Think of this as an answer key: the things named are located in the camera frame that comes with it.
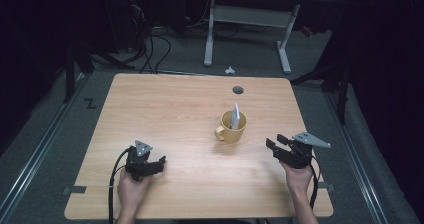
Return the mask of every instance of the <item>desk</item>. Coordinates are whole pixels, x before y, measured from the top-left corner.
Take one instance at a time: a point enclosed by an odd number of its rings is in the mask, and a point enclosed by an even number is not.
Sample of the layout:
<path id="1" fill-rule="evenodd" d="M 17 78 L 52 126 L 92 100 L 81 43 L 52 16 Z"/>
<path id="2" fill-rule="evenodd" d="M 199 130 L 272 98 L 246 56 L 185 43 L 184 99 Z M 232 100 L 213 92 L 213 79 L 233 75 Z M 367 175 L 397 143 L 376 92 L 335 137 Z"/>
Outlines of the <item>desk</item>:
<path id="1" fill-rule="evenodd" d="M 213 57 L 213 27 L 215 21 L 233 22 L 250 25 L 262 25 L 284 28 L 281 41 L 277 41 L 276 46 L 280 56 L 281 66 L 285 74 L 291 73 L 289 60 L 286 53 L 286 44 L 292 31 L 300 4 L 295 4 L 291 12 L 271 11 L 263 9 L 252 9 L 235 6 L 215 5 L 215 0 L 211 0 L 209 11 L 209 30 L 206 39 L 205 66 L 212 65 Z"/>
<path id="2" fill-rule="evenodd" d="M 233 93 L 234 86 L 244 93 Z M 219 142 L 214 130 L 235 102 L 247 117 L 247 127 L 239 142 Z M 135 139 L 153 146 L 150 161 L 167 156 L 164 172 L 154 176 L 137 218 L 294 216 L 284 169 L 265 140 L 302 131 L 305 126 L 286 79 L 118 74 L 75 182 L 86 191 L 71 194 L 65 216 L 108 218 L 110 173 Z M 117 217 L 116 190 L 114 197 Z M 317 216 L 332 214 L 326 189 L 319 189 L 314 211 Z"/>

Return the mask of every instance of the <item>person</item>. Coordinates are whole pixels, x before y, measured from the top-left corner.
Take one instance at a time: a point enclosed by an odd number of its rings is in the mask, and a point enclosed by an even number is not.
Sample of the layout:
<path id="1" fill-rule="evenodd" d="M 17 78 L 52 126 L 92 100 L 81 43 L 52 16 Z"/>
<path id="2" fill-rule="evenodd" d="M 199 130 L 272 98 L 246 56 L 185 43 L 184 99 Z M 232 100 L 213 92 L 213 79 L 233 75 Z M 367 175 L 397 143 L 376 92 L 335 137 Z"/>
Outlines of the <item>person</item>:
<path id="1" fill-rule="evenodd" d="M 312 178 L 312 170 L 309 166 L 302 169 L 295 169 L 285 163 L 280 162 L 286 170 L 287 186 L 293 200 L 296 218 L 299 224 L 318 223 L 315 214 L 309 205 L 308 186 Z M 121 177 L 118 185 L 119 201 L 121 211 L 118 217 L 118 224 L 133 224 L 141 203 L 146 196 L 146 192 L 153 176 L 144 177 L 141 182 L 132 179 L 131 174 L 124 169 L 121 170 Z"/>

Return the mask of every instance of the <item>cup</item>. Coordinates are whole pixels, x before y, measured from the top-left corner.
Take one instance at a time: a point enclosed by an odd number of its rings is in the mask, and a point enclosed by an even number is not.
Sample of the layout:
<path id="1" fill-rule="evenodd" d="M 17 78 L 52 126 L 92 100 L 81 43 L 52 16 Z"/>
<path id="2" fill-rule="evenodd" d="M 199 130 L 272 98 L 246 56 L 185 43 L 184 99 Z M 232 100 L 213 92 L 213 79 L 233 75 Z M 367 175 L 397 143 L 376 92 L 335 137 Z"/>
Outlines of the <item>cup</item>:
<path id="1" fill-rule="evenodd" d="M 230 129 L 230 121 L 233 111 L 227 111 L 221 117 L 221 126 L 215 129 L 215 136 L 220 141 L 225 141 L 226 143 L 235 143 L 240 140 L 241 135 L 243 134 L 244 128 L 247 124 L 246 116 L 240 112 L 240 122 L 237 129 Z"/>

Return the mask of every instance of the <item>gray carpet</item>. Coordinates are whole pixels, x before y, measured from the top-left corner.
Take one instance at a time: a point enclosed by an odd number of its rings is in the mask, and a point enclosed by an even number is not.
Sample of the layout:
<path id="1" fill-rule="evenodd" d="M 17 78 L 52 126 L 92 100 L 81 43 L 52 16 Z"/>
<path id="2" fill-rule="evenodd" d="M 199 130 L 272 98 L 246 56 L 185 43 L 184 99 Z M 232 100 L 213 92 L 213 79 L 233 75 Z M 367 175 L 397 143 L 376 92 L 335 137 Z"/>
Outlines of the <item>gray carpet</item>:
<path id="1" fill-rule="evenodd" d="M 155 30 L 157 33 L 163 31 L 164 29 Z M 187 32 L 182 36 L 169 31 L 162 37 L 171 42 L 171 52 L 160 64 L 159 69 L 162 73 L 172 71 L 226 75 L 224 71 L 231 66 L 236 71 L 235 76 L 294 79 L 313 70 L 331 36 L 330 32 L 320 33 L 310 38 L 299 32 L 292 33 L 287 44 L 287 53 L 293 72 L 287 76 L 282 73 L 278 53 L 275 50 L 274 43 L 278 40 L 279 33 L 281 30 L 278 29 L 269 29 L 260 33 L 241 31 L 231 38 L 225 38 L 220 36 L 231 35 L 232 30 L 226 28 L 218 30 L 213 65 L 206 68 L 203 66 L 206 34 Z M 153 38 L 153 42 L 154 53 L 151 63 L 155 64 L 166 53 L 168 47 L 162 39 Z M 131 55 L 133 54 L 122 52 L 116 56 L 125 59 Z M 141 58 L 133 63 L 136 66 L 136 72 L 140 70 L 144 61 L 145 58 Z M 63 190 L 71 187 L 75 182 L 113 76 L 119 72 L 123 71 L 110 65 L 97 64 L 94 73 L 79 82 L 83 83 L 81 91 L 75 97 L 56 135 L 51 140 L 47 155 L 10 216 L 9 223 L 107 223 L 106 220 L 78 222 L 67 220 L 63 213 L 69 196 L 63 194 Z M 42 140 L 43 134 L 56 113 L 62 108 L 61 102 L 65 94 L 64 83 L 64 75 L 61 75 L 54 88 L 33 110 L 30 120 L 20 135 L 0 158 L 0 164 L 3 167 L 0 169 L 2 176 L 0 198 L 2 200 L 6 198 L 20 171 Z M 314 148 L 324 178 L 333 187 L 330 190 L 330 198 L 334 214 L 328 218 L 320 218 L 320 223 L 374 223 L 353 171 L 343 130 L 352 139 L 371 183 L 375 187 L 384 208 L 387 223 L 419 223 L 369 134 L 354 92 L 349 90 L 349 102 L 346 109 L 347 125 L 340 127 L 328 101 L 333 94 L 323 94 L 319 83 L 319 81 L 308 81 L 293 88 L 308 131 L 332 144 L 331 149 Z M 91 105 L 95 109 L 88 108 L 86 99 L 93 100 Z M 277 218 L 270 221 L 271 223 L 289 223 L 291 220 Z"/>

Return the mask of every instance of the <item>white desk leg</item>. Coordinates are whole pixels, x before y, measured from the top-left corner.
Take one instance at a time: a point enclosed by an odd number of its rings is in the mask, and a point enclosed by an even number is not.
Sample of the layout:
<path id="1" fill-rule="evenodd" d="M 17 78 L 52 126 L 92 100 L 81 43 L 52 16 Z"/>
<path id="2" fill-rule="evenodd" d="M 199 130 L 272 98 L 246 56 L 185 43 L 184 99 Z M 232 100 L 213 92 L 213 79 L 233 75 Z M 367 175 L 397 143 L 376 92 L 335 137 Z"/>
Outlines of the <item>white desk leg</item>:
<path id="1" fill-rule="evenodd" d="M 211 66 L 212 65 L 214 17 L 215 17 L 215 0 L 211 0 L 211 8 L 209 10 L 208 39 L 206 39 L 205 62 L 204 62 L 205 66 Z"/>
<path id="2" fill-rule="evenodd" d="M 280 54 L 280 61 L 281 65 L 283 67 L 283 72 L 285 74 L 291 73 L 291 68 L 289 64 L 289 60 L 287 59 L 287 53 L 286 53 L 286 44 L 289 40 L 291 30 L 293 29 L 294 22 L 296 21 L 297 12 L 299 11 L 300 5 L 296 4 L 293 8 L 293 11 L 289 17 L 289 21 L 287 23 L 286 27 L 286 33 L 283 36 L 282 41 L 277 41 L 277 47 L 278 47 L 278 53 Z"/>

